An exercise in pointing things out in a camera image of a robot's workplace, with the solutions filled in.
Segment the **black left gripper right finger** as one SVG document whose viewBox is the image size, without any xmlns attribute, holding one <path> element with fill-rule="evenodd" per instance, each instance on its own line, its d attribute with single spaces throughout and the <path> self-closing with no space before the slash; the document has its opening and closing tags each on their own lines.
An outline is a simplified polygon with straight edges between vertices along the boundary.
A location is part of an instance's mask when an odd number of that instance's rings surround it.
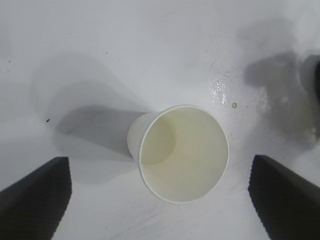
<svg viewBox="0 0 320 240">
<path fill-rule="evenodd" d="M 320 238 L 320 188 L 266 155 L 252 161 L 248 192 L 272 240 Z"/>
</svg>

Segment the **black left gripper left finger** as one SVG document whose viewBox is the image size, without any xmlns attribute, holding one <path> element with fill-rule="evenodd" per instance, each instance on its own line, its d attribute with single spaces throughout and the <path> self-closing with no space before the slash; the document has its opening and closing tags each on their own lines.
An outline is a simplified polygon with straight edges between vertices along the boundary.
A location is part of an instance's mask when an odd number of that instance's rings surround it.
<svg viewBox="0 0 320 240">
<path fill-rule="evenodd" d="M 72 195 L 68 157 L 55 157 L 0 192 L 2 240 L 50 240 Z"/>
</svg>

